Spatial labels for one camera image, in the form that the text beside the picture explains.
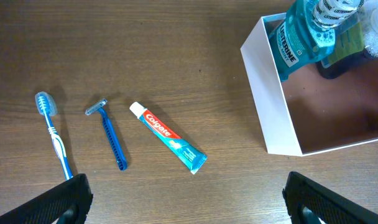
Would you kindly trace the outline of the blue disposable razor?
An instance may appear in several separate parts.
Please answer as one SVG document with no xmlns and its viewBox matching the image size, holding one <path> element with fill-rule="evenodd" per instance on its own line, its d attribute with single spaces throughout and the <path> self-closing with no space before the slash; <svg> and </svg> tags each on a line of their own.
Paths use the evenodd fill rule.
<svg viewBox="0 0 378 224">
<path fill-rule="evenodd" d="M 102 100 L 98 101 L 94 105 L 87 108 L 85 111 L 85 115 L 89 116 L 95 112 L 98 112 L 101 115 L 104 132 L 106 134 L 106 137 L 109 141 L 109 144 L 115 156 L 117 166 L 119 170 L 124 171 L 128 167 L 127 160 L 123 153 L 123 150 L 120 145 L 119 139 L 116 135 L 116 132 L 113 128 L 113 124 L 106 110 L 103 108 L 107 104 L 107 102 L 108 102 L 107 99 L 103 98 Z"/>
</svg>

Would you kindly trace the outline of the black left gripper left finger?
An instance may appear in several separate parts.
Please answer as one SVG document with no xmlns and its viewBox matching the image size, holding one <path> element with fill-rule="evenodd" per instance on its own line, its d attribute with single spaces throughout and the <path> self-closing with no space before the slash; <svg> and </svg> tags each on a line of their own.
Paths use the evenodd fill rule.
<svg viewBox="0 0 378 224">
<path fill-rule="evenodd" d="M 0 216 L 0 223 L 84 223 L 93 201 L 85 174 L 78 174 Z"/>
</svg>

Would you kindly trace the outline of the Colgate toothpaste tube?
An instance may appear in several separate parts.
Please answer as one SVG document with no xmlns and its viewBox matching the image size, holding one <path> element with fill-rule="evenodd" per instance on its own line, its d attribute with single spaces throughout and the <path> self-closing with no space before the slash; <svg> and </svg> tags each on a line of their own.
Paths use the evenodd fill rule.
<svg viewBox="0 0 378 224">
<path fill-rule="evenodd" d="M 137 101 L 129 107 L 138 120 L 143 122 L 190 170 L 196 174 L 207 156 L 172 131 L 150 110 Z"/>
</svg>

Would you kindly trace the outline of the blue Listerine mouthwash bottle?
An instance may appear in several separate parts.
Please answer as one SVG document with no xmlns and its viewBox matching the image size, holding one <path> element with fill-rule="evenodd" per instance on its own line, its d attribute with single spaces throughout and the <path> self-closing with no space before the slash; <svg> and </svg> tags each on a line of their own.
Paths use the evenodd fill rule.
<svg viewBox="0 0 378 224">
<path fill-rule="evenodd" d="M 364 4 L 363 0 L 297 0 L 269 35 L 281 82 L 299 68 L 330 55 L 336 29 Z"/>
</svg>

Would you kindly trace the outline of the clear spray bottle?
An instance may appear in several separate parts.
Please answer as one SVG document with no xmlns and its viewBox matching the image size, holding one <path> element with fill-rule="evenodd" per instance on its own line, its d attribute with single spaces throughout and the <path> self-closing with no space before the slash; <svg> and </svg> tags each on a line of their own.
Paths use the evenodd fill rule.
<svg viewBox="0 0 378 224">
<path fill-rule="evenodd" d="M 378 0 L 370 0 L 336 31 L 333 53 L 316 63 L 320 75 L 334 79 L 370 60 L 378 59 Z"/>
</svg>

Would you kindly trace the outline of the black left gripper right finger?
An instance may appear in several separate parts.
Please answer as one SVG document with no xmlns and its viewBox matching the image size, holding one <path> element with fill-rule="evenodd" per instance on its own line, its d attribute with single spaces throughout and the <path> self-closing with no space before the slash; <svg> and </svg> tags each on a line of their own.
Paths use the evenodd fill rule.
<svg viewBox="0 0 378 224">
<path fill-rule="evenodd" d="M 291 171 L 283 199 L 292 223 L 378 223 L 378 214 Z"/>
</svg>

